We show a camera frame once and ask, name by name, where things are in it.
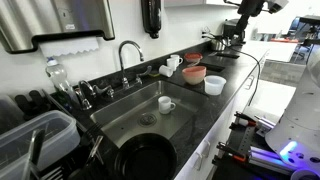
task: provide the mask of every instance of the mug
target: mug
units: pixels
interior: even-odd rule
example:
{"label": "mug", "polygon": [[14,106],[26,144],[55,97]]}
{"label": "mug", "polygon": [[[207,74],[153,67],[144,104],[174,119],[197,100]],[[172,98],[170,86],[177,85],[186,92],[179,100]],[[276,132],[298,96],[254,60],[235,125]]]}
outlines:
{"label": "mug", "polygon": [[170,58],[176,60],[176,66],[177,66],[177,67],[178,67],[181,63],[183,63],[183,59],[180,58],[180,56],[177,55],[177,54],[172,54],[172,55],[170,55]]}
{"label": "mug", "polygon": [[176,71],[177,70],[177,62],[176,59],[173,58],[169,58],[167,59],[167,66],[172,69],[172,71]]}
{"label": "mug", "polygon": [[158,99],[159,112],[161,114],[169,114],[172,110],[176,108],[176,104],[171,102],[171,98],[168,96],[161,96]]}
{"label": "mug", "polygon": [[173,74],[173,70],[171,68],[169,68],[168,66],[162,65],[159,68],[159,73],[164,76],[171,77]]}

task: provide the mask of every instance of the black frying pan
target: black frying pan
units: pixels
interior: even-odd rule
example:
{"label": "black frying pan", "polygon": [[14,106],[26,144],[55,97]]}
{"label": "black frying pan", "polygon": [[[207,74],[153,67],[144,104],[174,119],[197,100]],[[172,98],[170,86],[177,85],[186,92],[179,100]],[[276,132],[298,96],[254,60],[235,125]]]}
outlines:
{"label": "black frying pan", "polygon": [[121,180],[170,180],[177,154],[168,139],[147,133],[125,142],[116,157],[115,170]]}

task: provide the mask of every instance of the paper towel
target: paper towel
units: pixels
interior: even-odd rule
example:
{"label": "paper towel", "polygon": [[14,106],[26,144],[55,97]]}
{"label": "paper towel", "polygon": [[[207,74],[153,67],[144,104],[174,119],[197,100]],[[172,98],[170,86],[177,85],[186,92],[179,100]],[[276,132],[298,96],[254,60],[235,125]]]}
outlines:
{"label": "paper towel", "polygon": [[77,54],[79,52],[82,53],[99,49],[96,37],[43,42],[40,43],[39,46],[45,57]]}

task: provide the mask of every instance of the stainless steel sink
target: stainless steel sink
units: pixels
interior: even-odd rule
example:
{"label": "stainless steel sink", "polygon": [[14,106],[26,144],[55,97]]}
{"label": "stainless steel sink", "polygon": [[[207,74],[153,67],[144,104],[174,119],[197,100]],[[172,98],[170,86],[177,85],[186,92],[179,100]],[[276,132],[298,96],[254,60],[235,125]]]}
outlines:
{"label": "stainless steel sink", "polygon": [[[158,111],[158,98],[169,96],[176,108],[167,115]],[[195,114],[208,97],[171,84],[157,81],[95,112],[94,122],[103,125],[103,132],[118,146],[142,133],[173,136]]]}

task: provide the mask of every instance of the water bottle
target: water bottle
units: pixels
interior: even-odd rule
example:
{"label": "water bottle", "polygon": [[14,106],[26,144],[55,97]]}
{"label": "water bottle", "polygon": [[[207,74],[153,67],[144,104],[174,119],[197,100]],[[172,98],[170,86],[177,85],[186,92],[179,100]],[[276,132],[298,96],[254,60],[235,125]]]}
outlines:
{"label": "water bottle", "polygon": [[46,73],[56,89],[66,92],[74,103],[79,104],[77,95],[67,80],[67,71],[63,65],[59,64],[53,57],[50,57],[48,58]]}

